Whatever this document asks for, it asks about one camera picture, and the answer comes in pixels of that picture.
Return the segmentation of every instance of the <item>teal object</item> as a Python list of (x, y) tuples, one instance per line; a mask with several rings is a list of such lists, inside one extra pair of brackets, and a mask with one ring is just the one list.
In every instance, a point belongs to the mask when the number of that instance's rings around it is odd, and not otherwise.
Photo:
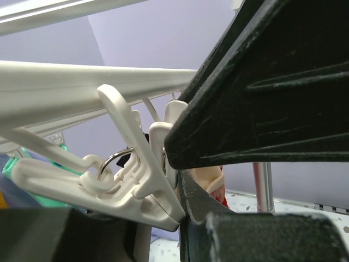
[[(64, 150), (68, 150), (67, 147), (65, 145), (61, 145), (61, 148), (64, 149)], [(25, 148), (22, 148), (24, 153), (27, 155), (28, 158), (32, 158), (29, 153), (27, 152), (27, 150)], [(5, 174), (5, 176), (9, 179), (11, 179), (11, 173), (12, 173), (12, 170), (13, 170), (13, 167), (15, 166), (15, 164), (18, 162), (18, 158), (10, 158), (7, 163), (5, 164), (3, 170), (2, 170), (2, 173)], [(82, 173), (79, 173), (79, 172), (75, 172), (69, 168), (67, 168), (66, 166), (62, 166), (52, 160), (50, 160), (50, 163), (54, 166), (57, 166), (63, 170), (66, 170), (66, 171), (69, 171), (69, 172), (72, 172), (74, 174), (77, 174), (77, 175), (82, 175)], [(35, 195), (35, 194), (32, 194), (32, 193), (29, 193), (29, 195), (31, 195), (41, 206), (43, 207), (67, 207), (67, 206), (70, 206), (66, 203), (63, 203), (63, 202), (59, 202), (57, 200), (53, 200), (53, 199), (49, 199), (49, 198), (45, 198), (43, 196), (39, 196), (39, 195)]]

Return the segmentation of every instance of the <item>metal ring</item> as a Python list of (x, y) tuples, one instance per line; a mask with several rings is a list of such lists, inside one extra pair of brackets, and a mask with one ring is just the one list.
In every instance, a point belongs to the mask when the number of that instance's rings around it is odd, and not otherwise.
[(166, 174), (166, 150), (163, 147), (163, 172)]
[(111, 155), (106, 161), (104, 161), (104, 163), (100, 166), (100, 168), (98, 169), (98, 172), (97, 172), (97, 175), (96, 175), (96, 178), (97, 180), (102, 180), (102, 174), (104, 172), (104, 170), (106, 169), (106, 167), (116, 158), (118, 157), (122, 157), (126, 154), (130, 154), (132, 152), (134, 152), (135, 149), (133, 147), (131, 148), (127, 148), (127, 149), (124, 149), (124, 150), (121, 150), (113, 155)]

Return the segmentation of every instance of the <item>black plastic object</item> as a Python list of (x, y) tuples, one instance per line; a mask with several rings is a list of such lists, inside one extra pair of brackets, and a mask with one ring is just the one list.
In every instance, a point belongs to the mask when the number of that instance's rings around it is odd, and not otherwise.
[(181, 261), (349, 261), (337, 228), (321, 214), (236, 214), (209, 196), (188, 172), (178, 177), (187, 213), (180, 225)]
[(180, 97), (175, 169), (349, 160), (349, 1), (259, 4), (245, 0)]
[(0, 261), (135, 262), (139, 226), (69, 208), (0, 210)]

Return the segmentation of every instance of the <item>speckled floor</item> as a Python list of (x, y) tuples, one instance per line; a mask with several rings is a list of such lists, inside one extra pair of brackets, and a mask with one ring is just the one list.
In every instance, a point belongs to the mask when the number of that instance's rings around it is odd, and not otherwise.
[[(226, 199), (229, 207), (235, 212), (257, 212), (256, 198), (253, 196), (240, 195), (236, 193), (227, 193)], [(325, 214), (338, 227), (342, 235), (347, 249), (349, 250), (349, 216), (338, 213), (315, 210), (312, 206), (302, 204), (285, 204), (275, 201), (275, 211), (277, 213), (304, 213), (318, 212)], [(151, 244), (151, 253), (149, 262), (179, 262), (179, 243), (177, 241), (169, 241), (158, 239)]]

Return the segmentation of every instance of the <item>white rack bar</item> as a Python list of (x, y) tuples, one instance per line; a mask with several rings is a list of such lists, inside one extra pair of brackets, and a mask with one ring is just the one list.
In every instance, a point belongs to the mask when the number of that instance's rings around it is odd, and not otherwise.
[[(77, 117), (65, 118), (63, 120), (41, 123), (34, 126), (26, 126), (25, 128), (35, 135), (40, 137), (46, 137), (48, 135), (52, 135), (56, 132), (63, 131), (67, 128), (76, 126), (77, 124), (86, 122), (88, 120), (94, 119), (98, 116), (106, 114), (105, 110), (99, 110), (96, 112), (92, 112), (89, 114), (80, 115)], [(1, 153), (9, 153), (14, 150), (17, 150), (20, 145), (13, 143), (6, 138), (0, 137), (0, 152)]]
[(109, 84), (130, 104), (185, 88), (195, 70), (121, 68), (0, 61), (0, 130), (103, 109), (97, 88)]
[(0, 35), (50, 25), (146, 0), (27, 0), (0, 8)]

